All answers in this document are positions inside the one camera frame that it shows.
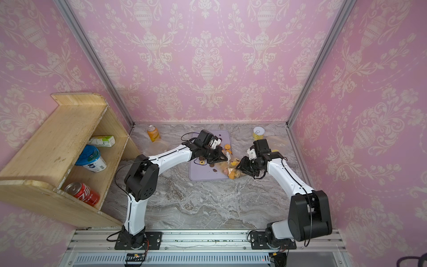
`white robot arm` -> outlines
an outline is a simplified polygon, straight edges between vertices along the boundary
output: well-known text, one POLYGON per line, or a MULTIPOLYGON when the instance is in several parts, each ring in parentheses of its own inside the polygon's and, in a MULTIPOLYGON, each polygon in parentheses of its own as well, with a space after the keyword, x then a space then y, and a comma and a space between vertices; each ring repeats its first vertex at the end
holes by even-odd
POLYGON ((222 153, 221 139, 202 130, 198 137, 183 142, 175 149, 146 157, 139 155, 125 177, 128 192, 128 210, 122 227, 122 237, 133 249, 142 247, 146 240, 144 216, 148 198, 153 195, 160 174, 182 162, 204 157, 208 164, 227 161, 222 153))
POLYGON ((236 169, 254 179, 264 170, 259 179, 271 174, 290 198, 288 219, 267 225, 270 245, 281 246, 289 238, 304 241, 332 233, 328 197, 323 191, 315 191, 302 181, 279 152, 271 152, 266 139, 255 141, 248 154, 236 169))

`yellow can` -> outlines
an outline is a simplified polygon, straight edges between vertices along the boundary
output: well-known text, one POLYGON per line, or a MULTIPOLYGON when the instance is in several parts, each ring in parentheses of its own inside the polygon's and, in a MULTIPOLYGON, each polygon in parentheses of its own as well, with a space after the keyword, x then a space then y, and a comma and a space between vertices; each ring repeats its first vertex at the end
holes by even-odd
POLYGON ((147 133, 151 139, 151 142, 154 142, 156 139, 160 139, 159 130, 157 130, 156 126, 154 125, 148 126, 147 133))
POLYGON ((254 140, 260 140, 260 139, 264 139, 264 133, 266 131, 264 130, 263 127, 255 127, 254 128, 254 132, 252 133, 252 136, 254 137, 254 140))

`wall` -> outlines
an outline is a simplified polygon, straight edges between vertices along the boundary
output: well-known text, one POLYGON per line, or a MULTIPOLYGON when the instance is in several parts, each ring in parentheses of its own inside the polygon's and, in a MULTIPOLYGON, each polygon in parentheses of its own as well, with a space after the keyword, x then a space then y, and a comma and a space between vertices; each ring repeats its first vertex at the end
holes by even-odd
POLYGON ((426 9, 357 1, 293 128, 355 267, 426 252, 426 9))
MULTIPOLYGON (((0 26, 0 169, 57 107, 51 93, 99 93, 126 125, 53 1, 1 1, 0 26)), ((0 202, 2 265, 56 266, 73 229, 0 202)))
POLYGON ((75 227, 0 203, 1 266, 57 267, 75 227))
POLYGON ((286 121, 342 0, 68 0, 135 121, 286 121))

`coca-cola can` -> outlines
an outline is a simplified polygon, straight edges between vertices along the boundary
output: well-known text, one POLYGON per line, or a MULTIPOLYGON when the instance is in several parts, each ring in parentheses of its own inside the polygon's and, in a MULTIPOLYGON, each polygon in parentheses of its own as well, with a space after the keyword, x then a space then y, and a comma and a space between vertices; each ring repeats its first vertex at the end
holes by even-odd
POLYGON ((99 194, 84 183, 71 183, 65 187, 64 191, 91 206, 95 206, 99 200, 99 194))

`blue yogurt container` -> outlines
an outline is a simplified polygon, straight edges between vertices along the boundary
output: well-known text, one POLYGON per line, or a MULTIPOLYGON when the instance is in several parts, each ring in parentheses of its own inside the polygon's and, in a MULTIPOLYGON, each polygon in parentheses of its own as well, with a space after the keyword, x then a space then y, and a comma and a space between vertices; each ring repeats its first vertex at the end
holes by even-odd
POLYGON ((96 173, 107 167, 107 164, 101 157, 99 149, 91 145, 85 146, 75 165, 83 166, 84 168, 96 173))

